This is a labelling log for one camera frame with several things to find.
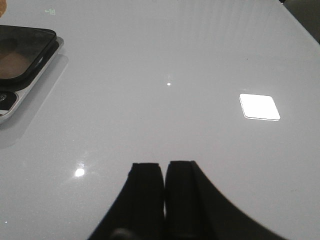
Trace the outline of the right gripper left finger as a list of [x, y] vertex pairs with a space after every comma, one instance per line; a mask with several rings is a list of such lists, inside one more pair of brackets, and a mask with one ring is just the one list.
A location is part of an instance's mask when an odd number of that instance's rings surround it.
[[90, 240], [161, 240], [164, 181], [157, 163], [133, 163], [116, 200]]

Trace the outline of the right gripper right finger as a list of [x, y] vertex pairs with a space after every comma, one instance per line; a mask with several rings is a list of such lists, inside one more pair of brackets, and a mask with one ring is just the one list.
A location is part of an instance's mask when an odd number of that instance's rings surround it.
[[280, 240], [232, 204], [195, 161], [172, 161], [165, 176], [167, 240]]

